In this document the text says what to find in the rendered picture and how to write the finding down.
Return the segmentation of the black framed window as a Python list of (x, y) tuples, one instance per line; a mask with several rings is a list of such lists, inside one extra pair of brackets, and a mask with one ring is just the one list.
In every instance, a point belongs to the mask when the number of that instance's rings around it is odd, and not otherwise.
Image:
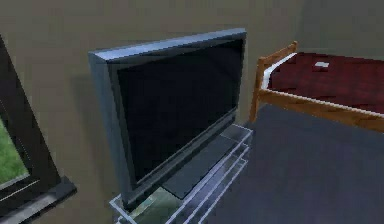
[(31, 224), (76, 192), (58, 173), (0, 35), (0, 224)]

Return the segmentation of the grey television set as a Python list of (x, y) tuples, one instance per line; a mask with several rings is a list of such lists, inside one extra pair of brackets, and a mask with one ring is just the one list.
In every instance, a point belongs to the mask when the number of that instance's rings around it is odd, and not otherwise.
[(185, 198), (228, 152), (245, 42), (234, 28), (89, 52), (126, 210), (159, 187)]

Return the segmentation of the wooden bed with red cover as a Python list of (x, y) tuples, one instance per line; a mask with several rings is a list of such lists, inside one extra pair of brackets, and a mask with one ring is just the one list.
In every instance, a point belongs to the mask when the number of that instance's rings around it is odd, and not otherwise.
[(384, 60), (299, 52), (297, 45), (258, 59), (249, 120), (266, 103), (384, 133)]

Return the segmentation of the glass television stand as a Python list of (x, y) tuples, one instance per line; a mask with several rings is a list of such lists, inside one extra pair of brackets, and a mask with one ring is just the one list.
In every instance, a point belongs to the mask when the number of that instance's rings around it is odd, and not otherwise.
[(133, 211), (120, 196), (110, 201), (113, 224), (205, 224), (247, 165), (253, 131), (233, 124)]

